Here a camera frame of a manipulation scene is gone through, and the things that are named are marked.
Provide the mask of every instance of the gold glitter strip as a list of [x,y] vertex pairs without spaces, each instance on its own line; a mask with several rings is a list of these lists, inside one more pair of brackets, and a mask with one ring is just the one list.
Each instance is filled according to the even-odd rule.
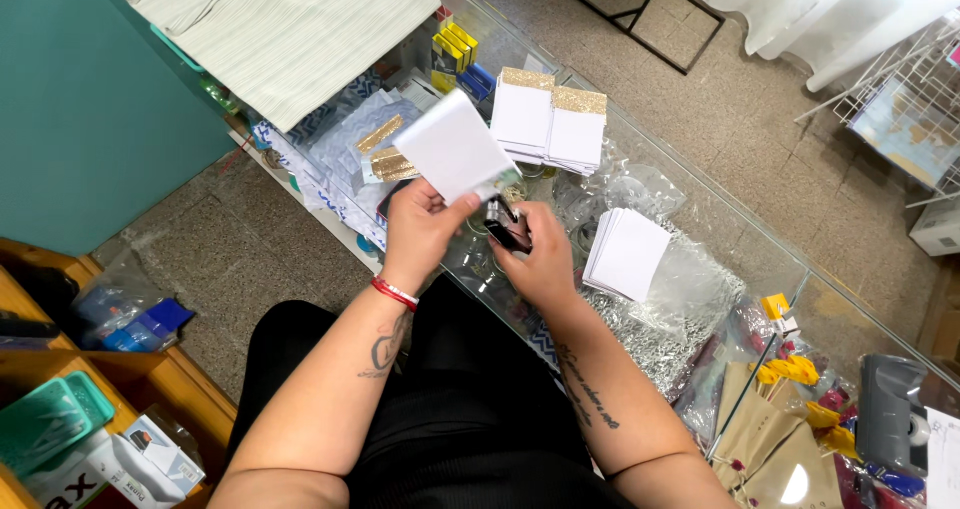
[[509,67],[503,67],[503,70],[500,71],[500,79],[509,85],[543,89],[545,91],[553,88],[554,82],[554,77],[549,73],[530,72]]
[[570,87],[553,88],[553,107],[566,109],[577,113],[594,113],[607,115],[607,95],[570,89]]
[[374,130],[366,137],[358,141],[354,147],[360,151],[360,154],[367,154],[370,149],[376,147],[380,142],[387,139],[403,125],[403,118],[400,115],[394,115],[390,121],[384,122],[378,129]]
[[369,158],[370,170],[383,182],[405,179],[419,174],[417,168],[403,157],[396,147],[378,150]]

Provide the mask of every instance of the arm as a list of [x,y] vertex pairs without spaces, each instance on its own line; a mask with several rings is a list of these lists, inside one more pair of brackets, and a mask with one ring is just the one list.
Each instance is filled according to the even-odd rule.
[[597,466],[638,507],[735,507],[690,433],[573,286],[570,241],[545,203],[517,203],[534,248],[521,261],[492,242],[516,289],[541,312],[566,394]]
[[[436,269],[480,200],[443,203],[423,179],[391,201],[381,275],[408,294]],[[404,304],[373,287],[359,294],[250,427],[211,507],[345,507],[342,477],[360,455],[410,319]]]

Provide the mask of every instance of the forearm tattoo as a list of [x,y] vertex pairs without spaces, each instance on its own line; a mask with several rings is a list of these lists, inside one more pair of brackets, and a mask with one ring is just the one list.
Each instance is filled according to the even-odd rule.
[[414,319],[413,312],[404,311],[392,325],[384,324],[378,328],[380,336],[373,341],[373,346],[369,349],[370,361],[374,364],[373,368],[357,374],[357,377],[383,377],[390,373],[390,367],[394,364],[397,353],[401,350],[403,335],[407,332]]
[[570,401],[573,403],[577,419],[585,426],[590,428],[593,428],[594,426],[590,422],[591,414],[583,406],[583,401],[573,391],[573,385],[570,383],[570,376],[573,376],[574,380],[576,380],[577,385],[580,386],[586,397],[594,405],[594,408],[596,408],[597,413],[600,414],[600,418],[606,422],[606,426],[609,428],[617,428],[620,423],[615,421],[613,417],[611,417],[610,414],[604,409],[603,402],[600,401],[600,397],[598,396],[600,392],[591,389],[591,386],[584,381],[583,376],[580,374],[580,369],[578,369],[576,365],[577,356],[573,353],[570,353],[570,348],[567,347],[566,344],[562,343],[557,347],[557,357],[559,357],[560,361],[559,371],[564,377],[563,384],[567,387],[566,395],[570,397]]

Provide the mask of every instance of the striped fabric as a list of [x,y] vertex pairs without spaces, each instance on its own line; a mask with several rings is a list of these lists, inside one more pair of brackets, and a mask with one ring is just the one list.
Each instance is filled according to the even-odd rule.
[[126,1],[284,132],[440,7],[440,0]]

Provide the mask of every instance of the kraft paper bag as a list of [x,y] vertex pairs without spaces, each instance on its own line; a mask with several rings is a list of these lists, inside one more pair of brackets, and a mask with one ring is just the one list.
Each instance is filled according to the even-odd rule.
[[[749,378],[749,365],[727,363],[717,428],[727,420]],[[727,490],[740,485],[741,476],[734,467],[734,460],[744,466],[743,479],[749,479],[810,412],[792,382],[783,385],[769,402],[756,391],[760,383],[757,380],[752,382],[713,455],[713,470]]]
[[821,451],[809,425],[798,426],[735,495],[763,509],[843,509],[833,451]]

